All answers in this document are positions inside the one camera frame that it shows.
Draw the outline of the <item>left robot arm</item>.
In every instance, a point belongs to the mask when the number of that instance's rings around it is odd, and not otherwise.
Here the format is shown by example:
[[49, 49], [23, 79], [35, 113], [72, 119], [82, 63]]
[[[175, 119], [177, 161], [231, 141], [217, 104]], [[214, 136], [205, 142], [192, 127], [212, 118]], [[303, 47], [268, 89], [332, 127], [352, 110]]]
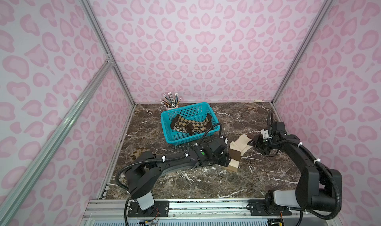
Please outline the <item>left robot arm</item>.
[[211, 130], [222, 127], [212, 125], [201, 140], [184, 152], [171, 155], [158, 155], [151, 151], [143, 152], [133, 163], [121, 168], [115, 176], [117, 186], [126, 190], [132, 200], [138, 202], [141, 210], [155, 205], [152, 189], [157, 180], [168, 173], [178, 170], [190, 170], [201, 167], [220, 165], [227, 167], [231, 162], [228, 150], [228, 139], [218, 132], [218, 137], [203, 146], [205, 137]]

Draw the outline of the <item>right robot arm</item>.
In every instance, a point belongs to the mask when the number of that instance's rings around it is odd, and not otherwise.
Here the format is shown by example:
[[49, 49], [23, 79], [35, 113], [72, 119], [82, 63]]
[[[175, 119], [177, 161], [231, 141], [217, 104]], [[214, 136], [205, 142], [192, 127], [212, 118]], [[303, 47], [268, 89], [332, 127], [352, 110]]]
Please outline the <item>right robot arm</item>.
[[267, 116], [267, 129], [249, 143], [265, 157], [285, 153], [301, 175], [294, 190], [269, 190], [265, 197], [265, 210], [269, 215], [289, 209], [307, 212], [322, 220], [332, 220], [342, 207], [342, 175], [325, 166], [294, 134], [289, 134], [283, 122]]

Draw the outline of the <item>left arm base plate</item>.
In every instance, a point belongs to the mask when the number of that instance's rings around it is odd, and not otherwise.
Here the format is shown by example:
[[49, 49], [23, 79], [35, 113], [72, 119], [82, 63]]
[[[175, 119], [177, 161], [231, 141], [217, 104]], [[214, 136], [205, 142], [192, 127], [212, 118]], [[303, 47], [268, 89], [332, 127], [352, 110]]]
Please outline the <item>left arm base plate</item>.
[[159, 217], [168, 217], [170, 202], [165, 200], [158, 200], [154, 202], [154, 205], [142, 210], [138, 202], [131, 201], [129, 204], [129, 211], [127, 216], [129, 218], [153, 218], [157, 215]]

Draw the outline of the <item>dark brown argyle sock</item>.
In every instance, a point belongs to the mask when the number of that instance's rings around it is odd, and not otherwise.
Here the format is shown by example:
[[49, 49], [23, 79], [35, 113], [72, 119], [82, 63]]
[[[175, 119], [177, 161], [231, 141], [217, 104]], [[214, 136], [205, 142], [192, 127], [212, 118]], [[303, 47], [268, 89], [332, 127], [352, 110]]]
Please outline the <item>dark brown argyle sock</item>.
[[194, 121], [185, 119], [181, 115], [176, 115], [170, 124], [170, 127], [172, 130], [182, 132], [182, 133], [187, 133], [189, 136], [192, 136], [195, 131], [194, 131]]

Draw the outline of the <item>teal plastic basket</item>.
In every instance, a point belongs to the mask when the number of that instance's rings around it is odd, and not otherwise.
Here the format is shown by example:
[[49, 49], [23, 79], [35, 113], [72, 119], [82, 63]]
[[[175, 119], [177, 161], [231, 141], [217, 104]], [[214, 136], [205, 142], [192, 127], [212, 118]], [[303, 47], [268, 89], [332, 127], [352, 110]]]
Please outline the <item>teal plastic basket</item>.
[[173, 130], [171, 128], [172, 120], [180, 115], [181, 117], [191, 120], [202, 122], [206, 119], [207, 115], [210, 114], [212, 116], [211, 122], [212, 124], [219, 123], [212, 107], [207, 102], [196, 103], [176, 109], [170, 109], [168, 111], [164, 111], [161, 113], [161, 124], [164, 133], [164, 137], [169, 144], [173, 145], [181, 145], [187, 142], [196, 141], [203, 137], [204, 132], [195, 133], [190, 136], [186, 132], [180, 132]]

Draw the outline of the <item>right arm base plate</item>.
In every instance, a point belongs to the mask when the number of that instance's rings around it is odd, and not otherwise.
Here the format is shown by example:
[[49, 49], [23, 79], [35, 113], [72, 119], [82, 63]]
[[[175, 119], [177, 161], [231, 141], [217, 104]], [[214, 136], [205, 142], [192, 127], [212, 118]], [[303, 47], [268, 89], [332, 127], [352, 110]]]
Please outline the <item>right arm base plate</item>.
[[250, 211], [251, 216], [291, 216], [289, 208], [267, 203], [265, 199], [249, 200], [246, 209]]

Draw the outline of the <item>cream brown striped sock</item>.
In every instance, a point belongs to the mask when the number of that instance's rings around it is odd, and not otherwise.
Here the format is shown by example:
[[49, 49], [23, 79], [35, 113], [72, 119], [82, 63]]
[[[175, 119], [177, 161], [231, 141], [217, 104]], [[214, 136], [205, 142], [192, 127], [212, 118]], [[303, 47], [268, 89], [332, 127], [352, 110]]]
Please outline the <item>cream brown striped sock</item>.
[[246, 134], [243, 134], [236, 141], [232, 141], [229, 148], [231, 159], [240, 161], [241, 157], [252, 148], [252, 145], [249, 145], [251, 140]]

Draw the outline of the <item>light brown argyle sock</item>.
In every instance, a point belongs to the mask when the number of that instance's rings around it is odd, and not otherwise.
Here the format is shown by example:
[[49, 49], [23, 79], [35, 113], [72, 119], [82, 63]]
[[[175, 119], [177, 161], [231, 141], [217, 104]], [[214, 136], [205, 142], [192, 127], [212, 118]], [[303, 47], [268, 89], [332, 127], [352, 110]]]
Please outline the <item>light brown argyle sock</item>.
[[212, 127], [212, 116], [207, 114], [206, 118], [202, 122], [189, 121], [185, 126], [186, 131], [189, 135], [203, 133]]

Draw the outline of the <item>cream brown sock with label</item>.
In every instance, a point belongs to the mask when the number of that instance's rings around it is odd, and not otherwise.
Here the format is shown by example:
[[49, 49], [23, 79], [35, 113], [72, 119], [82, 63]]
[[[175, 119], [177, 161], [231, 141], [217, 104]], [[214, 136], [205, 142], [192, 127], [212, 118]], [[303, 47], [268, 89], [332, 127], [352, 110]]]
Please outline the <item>cream brown sock with label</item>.
[[239, 169], [239, 161], [232, 159], [229, 165], [226, 167], [226, 170], [229, 172], [237, 172]]

